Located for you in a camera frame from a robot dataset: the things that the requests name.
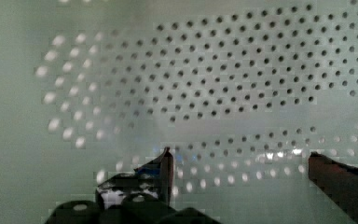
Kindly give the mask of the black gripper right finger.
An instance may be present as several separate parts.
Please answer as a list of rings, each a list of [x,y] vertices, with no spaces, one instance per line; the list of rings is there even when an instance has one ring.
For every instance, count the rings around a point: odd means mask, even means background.
[[[358,224],[358,168],[312,152],[309,180]]]

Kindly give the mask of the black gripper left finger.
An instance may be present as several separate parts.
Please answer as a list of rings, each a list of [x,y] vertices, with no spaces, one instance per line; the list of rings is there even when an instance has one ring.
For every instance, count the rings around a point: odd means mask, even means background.
[[[166,204],[170,203],[173,182],[173,155],[169,147],[152,161],[133,170],[120,173],[99,184],[95,201],[102,209],[120,205],[132,194],[148,194]]]

